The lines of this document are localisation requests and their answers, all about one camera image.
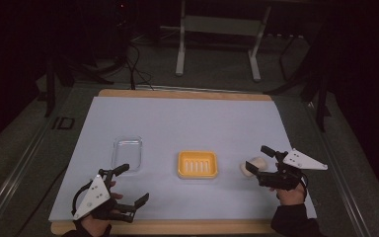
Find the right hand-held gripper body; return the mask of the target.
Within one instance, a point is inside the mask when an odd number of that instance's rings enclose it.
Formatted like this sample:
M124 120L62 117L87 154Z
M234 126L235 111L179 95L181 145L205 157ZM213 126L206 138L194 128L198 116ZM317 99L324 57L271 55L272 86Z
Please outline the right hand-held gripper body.
M303 182L303 170L327 170L328 166L296 150L275 151L276 171L274 173L258 171L256 177L262 187L293 190Z

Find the light blue table mat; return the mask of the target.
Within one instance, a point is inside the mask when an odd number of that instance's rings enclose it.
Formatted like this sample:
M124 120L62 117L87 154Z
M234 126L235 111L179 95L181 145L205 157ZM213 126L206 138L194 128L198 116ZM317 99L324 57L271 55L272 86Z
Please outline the light blue table mat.
M272 101L181 100L97 97L93 100L50 220L69 220L75 193L99 170L112 165L114 141L140 137L142 159L117 178L115 191L132 203L148 195L137 220L270 219L278 200L242 163L261 156L266 145L291 148ZM217 156L212 180L178 175L178 155L207 150Z

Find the clear plastic container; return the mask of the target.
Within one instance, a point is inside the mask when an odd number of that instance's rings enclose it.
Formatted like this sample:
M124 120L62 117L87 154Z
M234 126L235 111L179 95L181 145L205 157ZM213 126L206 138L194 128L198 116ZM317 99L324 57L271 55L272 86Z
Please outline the clear plastic container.
M120 136L114 140L112 167L128 164L128 173L137 172L142 164L143 143L140 136Z

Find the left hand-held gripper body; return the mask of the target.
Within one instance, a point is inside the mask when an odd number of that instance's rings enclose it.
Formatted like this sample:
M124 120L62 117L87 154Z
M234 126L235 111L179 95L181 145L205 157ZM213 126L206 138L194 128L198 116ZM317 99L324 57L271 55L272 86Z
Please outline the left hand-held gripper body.
M96 219L118 220L131 223L136 209L133 205L119 204L112 196L113 170L100 169L93 181L83 186L72 200L74 220L89 214Z

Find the yellow soap dish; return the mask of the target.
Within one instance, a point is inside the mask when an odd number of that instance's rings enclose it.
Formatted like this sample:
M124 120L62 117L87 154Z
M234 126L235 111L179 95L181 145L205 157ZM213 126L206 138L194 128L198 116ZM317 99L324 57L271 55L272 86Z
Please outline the yellow soap dish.
M177 173L182 179L214 179L218 175L216 154L212 151L181 151Z

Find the black tripod stand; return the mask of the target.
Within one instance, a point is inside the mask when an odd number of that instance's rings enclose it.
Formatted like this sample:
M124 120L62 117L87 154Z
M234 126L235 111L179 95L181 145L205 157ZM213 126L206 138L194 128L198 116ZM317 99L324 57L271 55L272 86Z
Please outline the black tripod stand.
M299 67L292 74L291 79L275 89L265 91L266 95L280 95L297 85L303 84L300 99L311 104L314 99L315 122L320 131L325 132L326 97L329 87L329 76L324 73L328 68L327 63L331 56L327 46L331 42L331 36L320 30L311 44Z
M48 118L55 109L55 78L60 80L62 86L72 87L75 79L73 71L88 77L97 83L111 85L113 82L102 77L102 74L119 69L120 65L114 62L112 65L102 69L90 69L75 60L60 54L51 55L46 61L45 91L40 92L38 99L46 102L44 116Z

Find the cream soap bar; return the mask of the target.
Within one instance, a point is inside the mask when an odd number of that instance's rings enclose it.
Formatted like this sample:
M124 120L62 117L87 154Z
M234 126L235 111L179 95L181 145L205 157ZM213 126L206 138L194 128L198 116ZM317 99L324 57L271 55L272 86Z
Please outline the cream soap bar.
M264 172L267 170L267 162L262 157L252 158L251 160L249 160L249 163L256 166L261 172ZM254 173L251 173L250 171L247 170L245 163L242 163L240 165L240 169L241 169L242 174L248 178L252 178L255 175Z

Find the white metal stand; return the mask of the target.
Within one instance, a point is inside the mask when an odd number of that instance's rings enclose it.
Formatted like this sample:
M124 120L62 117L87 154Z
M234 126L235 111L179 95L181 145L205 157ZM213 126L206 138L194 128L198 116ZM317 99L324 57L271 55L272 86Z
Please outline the white metal stand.
M262 80L257 60L260 44L265 35L265 27L271 12L271 6L267 5L260 20L230 19L218 17L206 17L188 15L186 11L187 0L181 0L180 15L180 41L175 74L183 76L186 59L186 33L207 33L219 35L234 35L254 37L255 44L248 50L248 58L252 77L255 82Z

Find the person's left hand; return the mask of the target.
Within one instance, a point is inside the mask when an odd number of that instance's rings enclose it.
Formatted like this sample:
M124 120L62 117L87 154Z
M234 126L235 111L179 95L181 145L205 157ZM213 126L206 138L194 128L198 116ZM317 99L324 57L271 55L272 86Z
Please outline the person's left hand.
M84 237L108 237L111 227L109 220L96 219L89 214L80 220L77 230Z

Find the person's right hand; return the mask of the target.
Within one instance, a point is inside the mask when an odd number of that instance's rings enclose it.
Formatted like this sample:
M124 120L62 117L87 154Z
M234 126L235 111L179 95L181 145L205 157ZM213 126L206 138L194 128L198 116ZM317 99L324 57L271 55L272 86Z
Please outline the person's right hand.
M276 196L281 205L302 204L306 198L306 190L301 184L295 189L289 191L276 188L270 188L269 190L271 192L276 192Z

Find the wooden table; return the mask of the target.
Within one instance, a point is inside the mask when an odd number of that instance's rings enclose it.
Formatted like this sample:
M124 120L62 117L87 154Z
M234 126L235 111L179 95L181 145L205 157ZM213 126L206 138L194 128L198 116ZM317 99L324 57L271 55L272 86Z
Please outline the wooden table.
M225 101L271 101L268 96L237 95L223 93L156 92L103 90L97 97L225 100ZM71 228L71 219L51 221L51 230L60 234ZM114 233L120 235L171 235L171 234L263 234L270 230L270 219L190 219L190 220L137 220L131 224L117 222Z

